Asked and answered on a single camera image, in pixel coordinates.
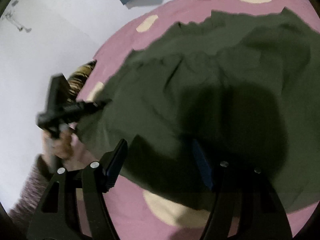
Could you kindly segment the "person's left hand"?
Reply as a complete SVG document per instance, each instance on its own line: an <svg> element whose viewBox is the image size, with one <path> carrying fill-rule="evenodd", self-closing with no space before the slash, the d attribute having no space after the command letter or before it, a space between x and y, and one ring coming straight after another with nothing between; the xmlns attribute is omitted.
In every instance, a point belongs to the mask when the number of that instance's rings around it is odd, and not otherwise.
<svg viewBox="0 0 320 240"><path fill-rule="evenodd" d="M43 153L42 159L49 167L54 166L54 157L67 160L73 155L72 135L73 129L69 126L64 127L60 132L59 139L53 139L48 131L43 131Z"/></svg>

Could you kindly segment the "purple knit sleeve forearm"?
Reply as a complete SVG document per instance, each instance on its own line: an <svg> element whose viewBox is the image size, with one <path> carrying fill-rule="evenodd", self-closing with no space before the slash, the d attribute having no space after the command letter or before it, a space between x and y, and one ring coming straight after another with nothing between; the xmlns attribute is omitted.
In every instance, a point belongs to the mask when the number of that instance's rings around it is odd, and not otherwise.
<svg viewBox="0 0 320 240"><path fill-rule="evenodd" d="M13 224L24 235L27 234L31 219L52 176L43 155L38 154L24 182L19 199L8 213Z"/></svg>

